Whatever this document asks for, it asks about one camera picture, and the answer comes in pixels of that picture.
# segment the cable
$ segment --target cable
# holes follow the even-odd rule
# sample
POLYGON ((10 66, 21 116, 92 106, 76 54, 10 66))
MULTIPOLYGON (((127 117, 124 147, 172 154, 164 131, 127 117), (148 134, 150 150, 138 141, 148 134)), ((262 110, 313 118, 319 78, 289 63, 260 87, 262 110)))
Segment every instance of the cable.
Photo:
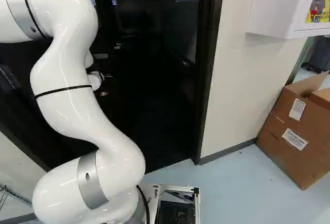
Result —
POLYGON ((136 186, 136 188, 139 190, 139 192, 141 193, 143 202, 144 202, 144 208, 145 208, 145 214, 146 214, 146 224, 150 224, 150 211, 149 211, 149 207, 148 207, 148 202, 145 198, 144 193, 142 192, 140 186, 136 186))

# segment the white wall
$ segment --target white wall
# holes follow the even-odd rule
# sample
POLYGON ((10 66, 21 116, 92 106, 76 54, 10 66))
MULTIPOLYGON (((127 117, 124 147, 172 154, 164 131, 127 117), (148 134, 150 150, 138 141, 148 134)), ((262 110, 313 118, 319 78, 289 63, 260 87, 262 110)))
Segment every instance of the white wall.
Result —
POLYGON ((201 157, 258 135, 306 40, 246 34, 251 4, 223 0, 201 157))
POLYGON ((32 199, 33 190, 45 171, 0 132, 0 183, 32 199))

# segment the dark doorway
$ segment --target dark doorway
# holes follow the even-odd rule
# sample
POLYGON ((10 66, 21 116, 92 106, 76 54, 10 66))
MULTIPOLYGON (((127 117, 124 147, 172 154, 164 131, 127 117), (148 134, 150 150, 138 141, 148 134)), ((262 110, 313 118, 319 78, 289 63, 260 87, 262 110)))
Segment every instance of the dark doorway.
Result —
MULTIPOLYGON (((221 0, 92 2, 99 30, 87 71, 106 76, 95 91, 102 110, 141 148, 147 171, 198 163, 221 0)), ((0 45, 1 131, 45 170, 97 149, 56 133, 36 105, 29 72, 51 42, 0 45)))

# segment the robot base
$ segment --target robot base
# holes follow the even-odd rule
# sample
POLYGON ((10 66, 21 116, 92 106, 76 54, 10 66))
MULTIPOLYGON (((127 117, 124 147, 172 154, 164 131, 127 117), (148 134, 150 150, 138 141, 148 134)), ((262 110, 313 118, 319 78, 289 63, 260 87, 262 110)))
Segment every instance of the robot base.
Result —
POLYGON ((200 224, 200 191, 196 187, 140 184, 148 201, 150 224, 200 224))

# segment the black stripe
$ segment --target black stripe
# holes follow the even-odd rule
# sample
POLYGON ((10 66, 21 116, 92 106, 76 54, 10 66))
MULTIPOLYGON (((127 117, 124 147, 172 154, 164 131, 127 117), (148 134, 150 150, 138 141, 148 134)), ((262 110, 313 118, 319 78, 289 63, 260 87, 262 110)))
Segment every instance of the black stripe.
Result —
POLYGON ((80 85, 80 86, 74 86, 74 87, 68 87, 68 88, 62 88, 62 89, 54 89, 54 90, 50 90, 47 92, 43 92, 41 94, 37 94, 36 99, 41 96, 47 95, 47 94, 54 94, 57 92, 62 92, 62 91, 67 91, 67 90, 72 90, 72 89, 82 89, 82 88, 91 88, 91 87, 92 87, 91 85, 80 85))
POLYGON ((33 17, 32 11, 31 11, 31 9, 30 9, 30 6, 29 6, 29 3, 28 3, 27 0, 25 0, 25 4, 26 4, 27 10, 29 11, 29 14, 30 14, 30 16, 31 16, 31 19, 32 19, 33 23, 35 24, 37 30, 39 31, 39 33, 41 34, 41 36, 42 36, 44 39, 46 39, 46 36, 42 33, 42 31, 40 30, 40 28, 39 28, 39 26, 38 26, 38 24, 37 24, 37 22, 36 22, 36 20, 35 20, 35 18, 33 17))

